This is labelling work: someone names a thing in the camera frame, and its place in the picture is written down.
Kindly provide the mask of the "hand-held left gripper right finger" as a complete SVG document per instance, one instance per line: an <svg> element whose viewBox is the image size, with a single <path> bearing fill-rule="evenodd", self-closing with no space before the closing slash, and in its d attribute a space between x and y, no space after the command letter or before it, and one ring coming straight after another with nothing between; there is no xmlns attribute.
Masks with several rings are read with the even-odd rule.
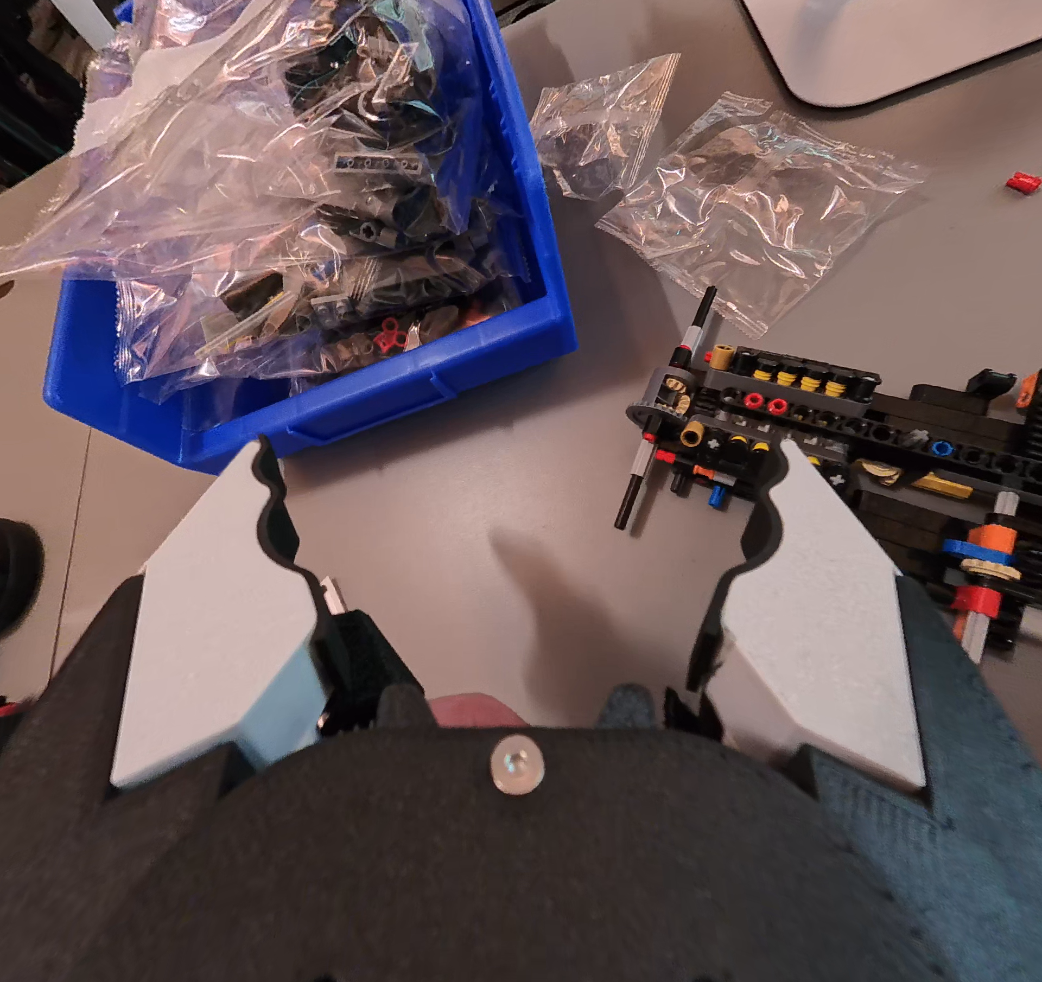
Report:
<svg viewBox="0 0 1042 982"><path fill-rule="evenodd" d="M726 575L704 697L725 747L802 747L905 793L927 785L897 568L792 440L759 500L764 542Z"/></svg>

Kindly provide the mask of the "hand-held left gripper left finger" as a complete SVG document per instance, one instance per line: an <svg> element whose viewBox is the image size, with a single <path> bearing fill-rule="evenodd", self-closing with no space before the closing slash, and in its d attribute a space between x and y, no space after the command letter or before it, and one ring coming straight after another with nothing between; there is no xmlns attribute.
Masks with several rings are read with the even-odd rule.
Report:
<svg viewBox="0 0 1042 982"><path fill-rule="evenodd" d="M138 788L221 746L255 771L318 745L329 608L296 563L280 461L248 442L142 568L111 784Z"/></svg>

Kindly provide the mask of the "toy car chassis assembly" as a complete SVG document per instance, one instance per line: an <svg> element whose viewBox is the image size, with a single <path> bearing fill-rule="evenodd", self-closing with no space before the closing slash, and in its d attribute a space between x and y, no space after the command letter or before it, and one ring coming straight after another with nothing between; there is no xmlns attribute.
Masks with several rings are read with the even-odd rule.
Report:
<svg viewBox="0 0 1042 982"><path fill-rule="evenodd" d="M984 368L963 390L881 393L866 369L704 340L705 289L691 325L641 398L640 434L614 528L627 530L662 465L671 492L710 506L751 500L791 441L851 507L896 569L953 616L976 661L1040 639L1040 371Z"/></svg>

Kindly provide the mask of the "large black tyre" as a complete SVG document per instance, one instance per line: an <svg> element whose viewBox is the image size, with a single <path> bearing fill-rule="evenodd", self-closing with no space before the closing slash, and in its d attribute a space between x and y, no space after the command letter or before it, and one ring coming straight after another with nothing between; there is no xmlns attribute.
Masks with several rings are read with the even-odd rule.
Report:
<svg viewBox="0 0 1042 982"><path fill-rule="evenodd" d="M38 594L45 552L28 523L1 519L1 637L6 637L30 610Z"/></svg>

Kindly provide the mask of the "blue bin with tag sticker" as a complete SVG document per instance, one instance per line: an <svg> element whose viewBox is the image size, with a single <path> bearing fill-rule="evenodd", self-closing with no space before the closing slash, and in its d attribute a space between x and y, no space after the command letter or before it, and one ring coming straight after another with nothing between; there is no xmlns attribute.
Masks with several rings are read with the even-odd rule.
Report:
<svg viewBox="0 0 1042 982"><path fill-rule="evenodd" d="M146 402L114 369L116 288L109 279L64 274L51 335L43 401L95 431L190 471L218 474L262 434L278 457L332 444L456 398L497 379L576 351L577 339L543 173L522 97L489 0L462 0L490 98L485 117L509 159L522 213L528 280L522 305L433 344L290 395L285 381L244 391L231 420L182 427L181 405Z"/></svg>

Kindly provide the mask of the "large clear parts bag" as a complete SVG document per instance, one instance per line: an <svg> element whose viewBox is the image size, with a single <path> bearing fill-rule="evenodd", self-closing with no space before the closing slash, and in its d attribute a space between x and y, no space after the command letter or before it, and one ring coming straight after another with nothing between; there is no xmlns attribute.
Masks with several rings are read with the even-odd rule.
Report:
<svg viewBox="0 0 1042 982"><path fill-rule="evenodd" d="M597 228L759 340L928 176L724 91Z"/></svg>

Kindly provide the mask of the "small clear parts bag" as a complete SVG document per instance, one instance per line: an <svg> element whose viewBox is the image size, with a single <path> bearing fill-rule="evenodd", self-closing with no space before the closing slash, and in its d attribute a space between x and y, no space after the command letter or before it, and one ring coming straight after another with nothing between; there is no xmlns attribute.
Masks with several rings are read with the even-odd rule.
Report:
<svg viewBox="0 0 1042 982"><path fill-rule="evenodd" d="M547 182L564 198L588 202L632 189L680 60L668 52L541 89L528 129Z"/></svg>

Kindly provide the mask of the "white book stand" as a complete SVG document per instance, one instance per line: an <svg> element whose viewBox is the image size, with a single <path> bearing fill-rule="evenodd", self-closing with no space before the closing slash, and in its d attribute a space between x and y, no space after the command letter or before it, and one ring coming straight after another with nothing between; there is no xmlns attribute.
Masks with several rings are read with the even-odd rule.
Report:
<svg viewBox="0 0 1042 982"><path fill-rule="evenodd" d="M800 101L862 107L1040 41L1041 0L741 0Z"/></svg>

